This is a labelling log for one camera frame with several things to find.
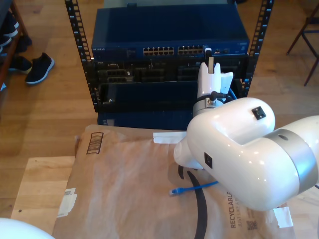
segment paper wrapping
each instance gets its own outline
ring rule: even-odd
[[[174,146],[154,143],[150,129],[87,127],[67,184],[67,188],[76,188],[78,196],[72,211],[57,218],[53,236],[295,238],[292,227],[279,228],[273,210],[252,211],[220,184],[170,197],[171,189],[215,181],[205,170],[178,166],[173,159]]]

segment black sneaker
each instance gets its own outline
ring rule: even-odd
[[[11,37],[0,36],[0,46],[7,46],[11,42]]]
[[[54,60],[47,54],[42,53],[39,58],[32,60],[32,69],[26,76],[25,82],[33,85],[43,81],[51,68],[54,66]]]
[[[1,35],[14,37],[18,34],[18,27],[19,23],[15,20],[12,13],[8,11],[0,30]]]
[[[19,71],[24,74],[28,74],[31,71],[32,64],[23,56],[14,56],[9,71]]]

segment white object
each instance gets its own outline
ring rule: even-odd
[[[200,65],[198,73],[198,91],[197,98],[205,95],[210,95],[213,91],[220,93],[221,89],[221,72],[220,64],[216,63],[214,74],[208,73],[208,67],[203,62]]]
[[[186,132],[158,132],[153,133],[154,143],[178,143],[185,138]]]
[[[221,88],[220,88],[221,93],[228,94],[233,78],[234,78],[233,72],[221,73]]]
[[[280,228],[289,228],[294,226],[289,207],[274,208],[274,213]]]
[[[205,72],[199,72],[199,81]],[[220,71],[212,75],[220,81]],[[264,118],[253,113],[257,107]],[[274,112],[259,99],[241,98],[202,112],[175,146],[175,161],[203,167],[248,208],[276,208],[319,183],[319,116],[273,131]]]
[[[74,193],[75,193],[75,188],[65,190],[64,196],[59,208],[59,212],[57,216],[58,218],[67,216],[69,212],[71,212],[71,210],[73,209],[75,200],[77,197],[77,194],[74,194]]]
[[[54,239],[35,226],[13,219],[0,218],[0,238],[2,239]]]

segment network switch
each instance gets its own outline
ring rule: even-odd
[[[249,38],[233,4],[98,9],[92,51],[110,62],[245,55]]]

